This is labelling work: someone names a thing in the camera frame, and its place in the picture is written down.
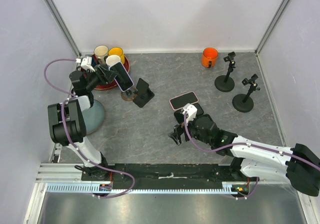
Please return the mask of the black phone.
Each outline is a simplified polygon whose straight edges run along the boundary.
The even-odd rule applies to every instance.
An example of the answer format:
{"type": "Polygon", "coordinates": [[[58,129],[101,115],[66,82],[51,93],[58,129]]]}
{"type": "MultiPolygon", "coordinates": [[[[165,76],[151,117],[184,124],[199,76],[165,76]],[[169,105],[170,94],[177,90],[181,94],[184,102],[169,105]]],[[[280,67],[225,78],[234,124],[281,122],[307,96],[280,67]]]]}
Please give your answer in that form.
{"type": "Polygon", "coordinates": [[[196,120],[195,120],[195,125],[211,125],[213,123],[212,118],[210,117],[210,115],[208,114],[204,114],[202,116],[199,116],[196,120]]]}
{"type": "MultiPolygon", "coordinates": [[[[196,118],[202,116],[204,114],[203,108],[200,106],[199,103],[194,103],[194,106],[197,108],[196,118]]],[[[177,110],[174,112],[174,117],[178,123],[182,123],[184,120],[183,114],[181,110],[177,110]]]]}

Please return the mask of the black flat-base phone stand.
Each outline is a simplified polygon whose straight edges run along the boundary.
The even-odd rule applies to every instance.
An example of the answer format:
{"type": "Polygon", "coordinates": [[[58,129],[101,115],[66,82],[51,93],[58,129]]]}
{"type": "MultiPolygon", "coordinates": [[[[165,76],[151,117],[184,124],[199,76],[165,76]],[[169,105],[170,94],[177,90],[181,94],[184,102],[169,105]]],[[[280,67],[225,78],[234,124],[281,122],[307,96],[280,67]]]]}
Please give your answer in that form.
{"type": "Polygon", "coordinates": [[[149,88],[149,83],[139,78],[137,85],[133,87],[135,97],[133,102],[140,108],[143,108],[154,96],[154,92],[149,88]]]}

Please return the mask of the black round-base phone stand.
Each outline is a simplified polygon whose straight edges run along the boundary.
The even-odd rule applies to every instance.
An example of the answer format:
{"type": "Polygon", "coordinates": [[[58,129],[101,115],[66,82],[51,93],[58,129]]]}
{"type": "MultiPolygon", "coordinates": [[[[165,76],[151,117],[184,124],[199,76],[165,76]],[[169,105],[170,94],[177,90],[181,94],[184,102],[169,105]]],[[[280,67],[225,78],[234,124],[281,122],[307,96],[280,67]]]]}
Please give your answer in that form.
{"type": "Polygon", "coordinates": [[[218,76],[215,81],[215,87],[222,92],[230,92],[235,87],[234,80],[230,77],[230,74],[234,71],[236,62],[234,61],[234,57],[236,56],[235,52],[230,52],[226,57],[224,57],[225,62],[229,62],[228,71],[226,75],[218,76]]]}

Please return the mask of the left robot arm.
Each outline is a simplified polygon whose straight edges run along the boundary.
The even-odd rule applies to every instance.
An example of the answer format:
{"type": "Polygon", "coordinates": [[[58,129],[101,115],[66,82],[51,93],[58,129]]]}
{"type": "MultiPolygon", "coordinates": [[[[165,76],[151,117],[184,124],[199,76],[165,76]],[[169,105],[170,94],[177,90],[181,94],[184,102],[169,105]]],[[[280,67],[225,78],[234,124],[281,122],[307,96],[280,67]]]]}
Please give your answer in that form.
{"type": "Polygon", "coordinates": [[[74,167],[82,171],[82,179],[107,180],[110,169],[106,158],[87,138],[83,111],[94,105],[92,90],[103,83],[112,82],[117,73],[106,64],[96,65],[88,73],[80,70],[70,73],[73,90],[71,98],[48,106],[49,133],[54,143],[71,149],[83,161],[74,167]]]}

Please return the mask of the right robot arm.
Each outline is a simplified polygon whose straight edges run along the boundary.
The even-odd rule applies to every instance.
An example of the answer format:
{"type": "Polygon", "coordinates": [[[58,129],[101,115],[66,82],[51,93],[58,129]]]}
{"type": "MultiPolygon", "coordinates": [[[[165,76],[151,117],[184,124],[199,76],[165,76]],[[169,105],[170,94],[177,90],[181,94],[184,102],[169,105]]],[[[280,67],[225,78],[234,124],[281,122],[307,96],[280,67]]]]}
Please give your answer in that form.
{"type": "Polygon", "coordinates": [[[209,145],[208,152],[232,157],[229,175],[233,180],[255,177],[281,181],[303,194],[319,195],[320,160],[307,146],[297,143],[294,147],[283,147],[252,141],[219,129],[208,114],[193,120],[180,114],[179,120],[181,123],[174,126],[169,137],[180,145],[184,135],[186,141],[209,145]]]}

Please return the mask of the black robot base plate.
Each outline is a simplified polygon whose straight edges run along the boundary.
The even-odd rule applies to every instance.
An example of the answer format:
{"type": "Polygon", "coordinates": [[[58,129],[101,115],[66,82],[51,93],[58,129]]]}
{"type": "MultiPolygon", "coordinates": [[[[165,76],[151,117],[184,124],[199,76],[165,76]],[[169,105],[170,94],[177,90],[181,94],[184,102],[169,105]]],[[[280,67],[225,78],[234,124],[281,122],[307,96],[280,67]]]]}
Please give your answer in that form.
{"type": "Polygon", "coordinates": [[[115,164],[109,168],[135,178],[134,190],[218,189],[223,182],[253,183],[235,165],[218,164],[115,164]]]}

